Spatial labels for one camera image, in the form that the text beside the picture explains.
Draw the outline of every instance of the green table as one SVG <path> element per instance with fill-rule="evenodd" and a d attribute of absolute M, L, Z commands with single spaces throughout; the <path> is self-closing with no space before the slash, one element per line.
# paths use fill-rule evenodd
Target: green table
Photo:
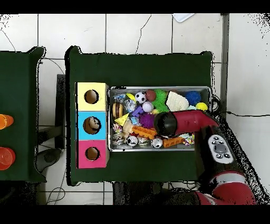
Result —
<path fill-rule="evenodd" d="M 44 48 L 27 53 L 0 52 L 0 114 L 11 115 L 14 123 L 0 130 L 0 146 L 16 154 L 14 164 L 0 171 L 0 180 L 45 182 L 34 165 L 37 147 L 37 65 Z"/>
<path fill-rule="evenodd" d="M 166 55 L 82 54 L 71 46 L 65 54 L 67 182 L 196 180 L 194 151 L 111 152 L 106 168 L 77 169 L 75 161 L 75 83 L 108 86 L 209 86 L 210 52 Z"/>

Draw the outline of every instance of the orange toy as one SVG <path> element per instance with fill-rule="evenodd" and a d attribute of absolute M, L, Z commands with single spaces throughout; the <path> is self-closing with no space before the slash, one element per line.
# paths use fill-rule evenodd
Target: orange toy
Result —
<path fill-rule="evenodd" d="M 132 130 L 135 134 L 139 134 L 140 136 L 144 136 L 145 138 L 154 139 L 157 132 L 155 130 L 150 130 L 144 127 L 133 126 Z"/>
<path fill-rule="evenodd" d="M 164 148 L 182 143 L 185 139 L 182 137 L 177 137 L 177 138 L 171 138 L 171 139 L 163 139 L 163 146 Z"/>

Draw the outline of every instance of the table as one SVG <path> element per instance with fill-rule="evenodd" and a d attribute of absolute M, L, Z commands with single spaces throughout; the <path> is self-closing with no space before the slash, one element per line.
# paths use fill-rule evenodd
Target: table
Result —
<path fill-rule="evenodd" d="M 75 83 L 108 86 L 209 86 L 212 54 L 82 54 L 71 46 L 65 54 L 67 183 L 99 181 L 169 182 L 197 180 L 195 151 L 111 152 L 106 168 L 77 169 L 75 162 Z"/>

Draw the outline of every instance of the yellow ball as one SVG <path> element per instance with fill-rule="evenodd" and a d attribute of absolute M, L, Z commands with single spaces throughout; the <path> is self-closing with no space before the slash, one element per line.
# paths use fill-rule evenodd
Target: yellow ball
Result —
<path fill-rule="evenodd" d="M 207 110 L 208 109 L 207 105 L 204 102 L 197 103 L 196 108 L 199 110 Z"/>

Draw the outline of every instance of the white sponge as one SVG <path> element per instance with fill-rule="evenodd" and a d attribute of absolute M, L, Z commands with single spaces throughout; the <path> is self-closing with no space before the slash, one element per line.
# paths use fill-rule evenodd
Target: white sponge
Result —
<path fill-rule="evenodd" d="M 171 112 L 186 110 L 189 106 L 188 100 L 172 91 L 169 91 L 169 95 L 166 101 L 166 105 Z"/>

